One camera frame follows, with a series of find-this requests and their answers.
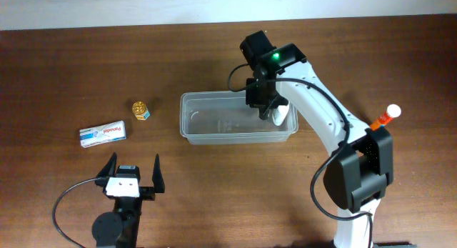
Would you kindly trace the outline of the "gold-lid balm jar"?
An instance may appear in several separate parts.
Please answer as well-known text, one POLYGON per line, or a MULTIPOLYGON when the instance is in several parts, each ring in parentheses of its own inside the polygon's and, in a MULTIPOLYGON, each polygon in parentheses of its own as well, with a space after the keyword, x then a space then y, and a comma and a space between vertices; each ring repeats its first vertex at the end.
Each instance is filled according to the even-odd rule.
POLYGON ((147 120, 150 116, 146 104, 142 101, 137 101, 132 105, 132 112, 138 120, 147 120))

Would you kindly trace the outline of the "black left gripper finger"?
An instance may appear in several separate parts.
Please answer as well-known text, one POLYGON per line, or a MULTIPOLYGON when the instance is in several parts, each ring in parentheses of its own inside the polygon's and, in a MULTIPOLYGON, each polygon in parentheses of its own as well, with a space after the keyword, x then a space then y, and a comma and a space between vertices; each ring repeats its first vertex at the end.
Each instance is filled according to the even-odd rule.
POLYGON ((116 171, 116 160, 117 154, 114 152, 106 165, 101 169, 101 171, 96 175, 97 178, 100 177, 113 177, 116 171))
POLYGON ((154 192, 155 193, 164 193, 165 192, 165 183, 164 178, 161 173, 161 166, 160 166, 160 156, 156 154, 154 160, 154 170, 151 178, 154 184, 154 192))

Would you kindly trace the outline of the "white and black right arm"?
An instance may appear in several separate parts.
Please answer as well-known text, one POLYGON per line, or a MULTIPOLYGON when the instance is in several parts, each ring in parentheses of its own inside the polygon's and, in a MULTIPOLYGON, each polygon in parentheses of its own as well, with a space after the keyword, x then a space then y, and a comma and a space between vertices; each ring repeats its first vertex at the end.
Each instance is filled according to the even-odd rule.
POLYGON ((263 31, 240 44, 253 76, 243 91, 246 104, 258 109, 260 119, 282 124, 294 106, 316 132, 329 158, 310 183, 313 203, 337 221, 333 247, 374 247, 374 214, 393 182, 393 138, 354 116, 322 84, 306 56, 295 44, 275 47, 263 31), (316 198, 319 178, 338 213, 326 211, 316 198))

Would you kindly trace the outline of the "white calamine lotion bottle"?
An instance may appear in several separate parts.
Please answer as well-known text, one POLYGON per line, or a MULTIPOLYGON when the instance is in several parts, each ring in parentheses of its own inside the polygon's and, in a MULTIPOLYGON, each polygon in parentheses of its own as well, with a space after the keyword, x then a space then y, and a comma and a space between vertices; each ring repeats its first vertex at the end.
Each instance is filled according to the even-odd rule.
POLYGON ((272 121, 276 126, 281 126, 288 114, 289 105, 279 105, 272 112, 272 121))

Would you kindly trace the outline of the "clear plastic container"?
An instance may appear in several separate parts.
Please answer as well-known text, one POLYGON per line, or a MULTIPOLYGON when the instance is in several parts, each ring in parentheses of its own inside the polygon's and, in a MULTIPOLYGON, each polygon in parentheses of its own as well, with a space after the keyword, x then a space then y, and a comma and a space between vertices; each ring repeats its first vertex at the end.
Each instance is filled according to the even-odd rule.
POLYGON ((188 92, 180 101, 180 133, 193 145, 284 142, 298 131, 298 115, 291 107, 280 126, 262 120, 246 105, 243 92, 188 92))

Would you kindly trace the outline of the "orange bottle white cap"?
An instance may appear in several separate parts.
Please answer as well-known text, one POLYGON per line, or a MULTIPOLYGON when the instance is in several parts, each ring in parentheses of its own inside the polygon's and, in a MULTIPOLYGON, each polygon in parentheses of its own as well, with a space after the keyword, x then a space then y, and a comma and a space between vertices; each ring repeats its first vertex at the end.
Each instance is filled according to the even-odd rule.
POLYGON ((401 108, 397 104, 390 104, 386 107, 386 110, 379 118, 377 118, 373 123, 370 124, 370 128, 373 131, 376 131, 380 127, 384 127, 390 123, 393 119, 401 115, 401 108))

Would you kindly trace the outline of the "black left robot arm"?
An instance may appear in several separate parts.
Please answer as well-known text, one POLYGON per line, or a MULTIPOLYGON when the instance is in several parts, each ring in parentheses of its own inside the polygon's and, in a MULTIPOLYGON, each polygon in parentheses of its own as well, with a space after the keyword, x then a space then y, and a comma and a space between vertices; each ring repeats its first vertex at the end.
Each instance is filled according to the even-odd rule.
POLYGON ((116 160, 117 154, 112 154, 96 175, 96 186, 102 187, 104 195, 114 200, 114 208, 94 220, 91 232, 97 247, 135 248, 142 203, 153 201, 157 194, 165 192, 160 157, 155 156, 151 187, 140 185, 138 166, 117 166, 116 160))

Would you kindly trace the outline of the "white Panadol box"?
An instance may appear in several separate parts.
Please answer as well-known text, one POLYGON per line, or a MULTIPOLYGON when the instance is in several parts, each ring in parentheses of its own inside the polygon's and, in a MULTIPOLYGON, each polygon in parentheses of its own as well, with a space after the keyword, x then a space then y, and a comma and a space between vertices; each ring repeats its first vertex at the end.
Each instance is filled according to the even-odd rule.
POLYGON ((124 121, 115 121, 109 124, 80 129, 80 145, 88 148, 109 142, 115 142, 126 138, 124 121))

